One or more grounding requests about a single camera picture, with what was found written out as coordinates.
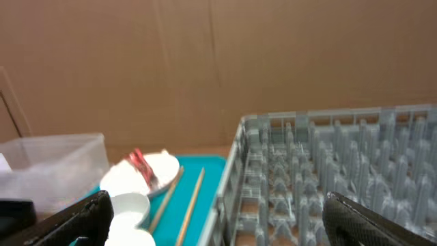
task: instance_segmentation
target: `plastic storage bin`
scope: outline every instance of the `plastic storage bin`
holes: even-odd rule
[[[15,139],[0,153],[12,169],[0,173],[0,199],[30,199],[40,219],[83,198],[109,169],[102,134]]]

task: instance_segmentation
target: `cardboard box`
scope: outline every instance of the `cardboard box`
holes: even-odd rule
[[[424,1],[1,1],[30,135],[112,149],[232,142],[248,113],[437,102]]]

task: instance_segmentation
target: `gray dish rack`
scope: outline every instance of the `gray dish rack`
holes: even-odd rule
[[[436,241],[437,107],[242,118],[198,245],[329,245],[336,191]]]

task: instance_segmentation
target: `wooden chopstick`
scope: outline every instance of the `wooden chopstick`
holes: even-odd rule
[[[199,178],[197,179],[196,187],[194,189],[193,195],[191,196],[190,205],[188,206],[188,210],[186,211],[184,223],[182,224],[182,228],[179,231],[178,241],[176,242],[176,246],[181,246],[185,239],[186,229],[188,228],[188,224],[190,223],[191,215],[193,213],[194,205],[196,205],[197,195],[199,195],[200,186],[202,185],[203,176],[205,175],[205,168],[202,167]]]
[[[171,183],[169,191],[165,195],[163,202],[161,202],[161,205],[159,206],[158,212],[156,212],[156,215],[153,218],[153,221],[152,221],[152,223],[149,226],[149,233],[150,234],[153,234],[153,232],[155,231],[156,226],[158,225],[159,220],[161,219],[161,217],[162,217],[162,215],[164,213],[164,210],[167,207],[167,205],[168,205],[168,203],[169,203],[169,201],[171,199],[171,196],[173,195],[173,192],[175,191],[175,188],[178,185],[179,180],[182,177],[183,173],[184,173],[184,167],[180,167],[179,168],[179,172],[178,172],[178,174],[175,177],[175,180]]]

